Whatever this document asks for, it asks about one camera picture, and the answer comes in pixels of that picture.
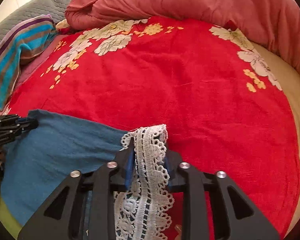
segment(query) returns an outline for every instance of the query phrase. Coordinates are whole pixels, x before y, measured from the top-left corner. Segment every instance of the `metal screw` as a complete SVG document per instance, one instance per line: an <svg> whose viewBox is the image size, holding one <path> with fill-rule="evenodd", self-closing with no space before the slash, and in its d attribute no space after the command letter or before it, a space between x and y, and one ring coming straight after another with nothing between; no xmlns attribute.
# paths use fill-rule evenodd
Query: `metal screw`
<svg viewBox="0 0 300 240"><path fill-rule="evenodd" d="M190 164L189 163L180 163L179 167L182 169L189 169L190 168Z"/></svg>
<svg viewBox="0 0 300 240"><path fill-rule="evenodd" d="M71 171L70 172L70 176L73 177L73 178L77 178L81 175L81 172L80 171Z"/></svg>
<svg viewBox="0 0 300 240"><path fill-rule="evenodd" d="M218 178L223 179L223 178L225 178L226 176L227 176L227 174L226 174L224 171L218 171L218 172L217 172L217 177L218 177Z"/></svg>
<svg viewBox="0 0 300 240"><path fill-rule="evenodd" d="M108 168L113 169L113 168L115 168L116 166L118 166L118 164L117 164L116 162L109 162L109 163L107 163L107 167L108 167Z"/></svg>

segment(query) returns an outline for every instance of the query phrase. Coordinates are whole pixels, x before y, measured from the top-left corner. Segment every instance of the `red floral sheet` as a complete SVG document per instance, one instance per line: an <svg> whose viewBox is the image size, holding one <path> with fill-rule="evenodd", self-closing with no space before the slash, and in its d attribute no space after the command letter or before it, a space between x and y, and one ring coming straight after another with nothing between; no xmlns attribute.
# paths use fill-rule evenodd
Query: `red floral sheet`
<svg viewBox="0 0 300 240"><path fill-rule="evenodd" d="M283 237L300 194L292 112L240 32L197 20L117 21L65 37L12 95L10 113L44 109L118 129L165 123L169 147L226 171ZM169 210L174 239L182 196Z"/></svg>

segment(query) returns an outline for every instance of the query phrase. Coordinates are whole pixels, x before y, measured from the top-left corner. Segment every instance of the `white lace trim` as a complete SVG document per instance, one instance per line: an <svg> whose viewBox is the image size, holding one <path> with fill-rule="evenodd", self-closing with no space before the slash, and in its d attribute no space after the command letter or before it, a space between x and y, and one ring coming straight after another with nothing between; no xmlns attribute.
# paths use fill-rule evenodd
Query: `white lace trim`
<svg viewBox="0 0 300 240"><path fill-rule="evenodd" d="M127 149L134 137L136 169L131 189L114 193L114 219L117 240L167 240L162 233L171 224L165 212L174 199L165 189L169 181L163 160L168 139L166 125L141 127L125 134L121 143Z"/></svg>

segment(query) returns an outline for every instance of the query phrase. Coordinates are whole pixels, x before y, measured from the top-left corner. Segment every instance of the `coral blanket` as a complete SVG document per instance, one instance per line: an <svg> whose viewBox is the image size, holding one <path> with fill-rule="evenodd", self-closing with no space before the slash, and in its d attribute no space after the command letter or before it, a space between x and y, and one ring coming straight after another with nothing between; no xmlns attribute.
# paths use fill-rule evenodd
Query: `coral blanket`
<svg viewBox="0 0 300 240"><path fill-rule="evenodd" d="M231 20L300 74L300 8L294 0L72 0L65 15L78 30L155 15L220 26Z"/></svg>
<svg viewBox="0 0 300 240"><path fill-rule="evenodd" d="M169 147L185 161L226 171L282 237L290 225L300 194L294 119L280 84L239 30L151 17L67 36L14 92L9 109L122 130L165 123ZM165 232L171 240L182 219L175 198Z"/></svg>

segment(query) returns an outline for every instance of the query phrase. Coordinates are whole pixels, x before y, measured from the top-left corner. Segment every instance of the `bed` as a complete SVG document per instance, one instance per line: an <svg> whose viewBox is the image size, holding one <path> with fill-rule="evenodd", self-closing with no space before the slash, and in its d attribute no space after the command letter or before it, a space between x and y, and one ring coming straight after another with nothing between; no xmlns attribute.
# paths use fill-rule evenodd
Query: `bed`
<svg viewBox="0 0 300 240"><path fill-rule="evenodd" d="M33 0L11 14L0 24L0 40L12 26L30 17L50 13L55 22L63 20L63 14L69 1L70 0ZM300 75L278 56L255 43L253 45L279 80L289 101L298 134L300 159ZM300 239L300 197L288 232L290 233L287 234L286 239Z"/></svg>

